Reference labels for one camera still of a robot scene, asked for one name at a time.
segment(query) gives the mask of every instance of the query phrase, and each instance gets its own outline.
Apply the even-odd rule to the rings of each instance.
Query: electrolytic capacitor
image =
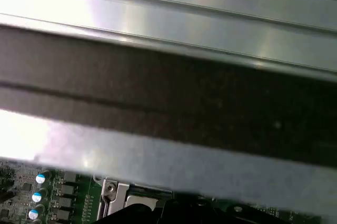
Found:
[[[45,207],[43,205],[39,204],[34,209],[32,209],[31,211],[29,211],[28,217],[31,220],[36,220],[38,217],[40,217],[41,215],[43,215],[44,211],[45,211]]]
[[[48,190],[46,188],[41,188],[38,192],[32,195],[32,200],[35,203],[39,203],[41,200],[48,196]]]
[[[45,181],[50,180],[52,173],[49,170],[45,170],[42,173],[38,174],[35,178],[38,184],[43,184]]]
[[[16,195],[16,190],[10,190],[0,193],[0,204],[13,198]]]
[[[36,219],[32,222],[32,224],[42,224],[42,221],[40,219]]]

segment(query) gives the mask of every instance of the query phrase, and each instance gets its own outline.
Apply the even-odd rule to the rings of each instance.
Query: black plastic part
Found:
[[[337,167],[335,83],[9,27],[0,48],[0,109]]]

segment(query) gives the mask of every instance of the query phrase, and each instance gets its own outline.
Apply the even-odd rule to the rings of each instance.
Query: chip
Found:
[[[9,210],[7,209],[2,209],[1,212],[0,212],[0,217],[2,218],[7,218],[9,215]]]
[[[32,184],[24,183],[22,186],[23,191],[31,191],[32,189]]]
[[[60,207],[71,207],[72,206],[72,200],[69,198],[60,198],[58,201],[58,206]]]
[[[70,214],[70,212],[68,212],[68,211],[65,211],[65,210],[58,210],[58,211],[57,211],[57,214],[56,214],[56,217],[57,217],[59,220],[69,220],[69,214]]]
[[[61,193],[62,194],[72,195],[74,193],[74,187],[73,186],[62,185],[62,187],[61,187]]]
[[[63,177],[64,181],[66,182],[76,182],[76,174],[72,173],[72,172],[68,172],[66,171],[64,173],[64,177]]]

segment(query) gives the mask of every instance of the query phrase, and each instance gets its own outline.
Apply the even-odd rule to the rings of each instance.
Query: screw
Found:
[[[235,212],[242,212],[242,207],[234,207]]]
[[[110,184],[108,187],[107,187],[107,190],[110,191],[110,192],[114,192],[116,189],[115,185],[114,184]]]

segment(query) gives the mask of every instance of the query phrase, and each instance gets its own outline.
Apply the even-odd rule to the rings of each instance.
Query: circuit board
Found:
[[[38,183],[38,177],[45,171],[50,177]],[[92,223],[97,218],[101,189],[89,176],[0,161],[0,192],[15,193],[11,199],[0,204],[0,223]]]
[[[221,210],[226,211],[228,206],[236,204],[238,202],[231,200],[214,200],[213,206],[219,207]],[[320,224],[322,218],[320,216],[306,215],[296,211],[285,211],[277,208],[260,206],[260,205],[249,205],[255,209],[262,212],[268,213],[269,215],[275,216],[281,220],[284,220],[290,224]]]
[[[41,167],[0,161],[0,189],[14,188],[16,196],[0,205],[0,221],[25,223],[28,210],[33,207],[32,192],[37,190],[35,177]]]

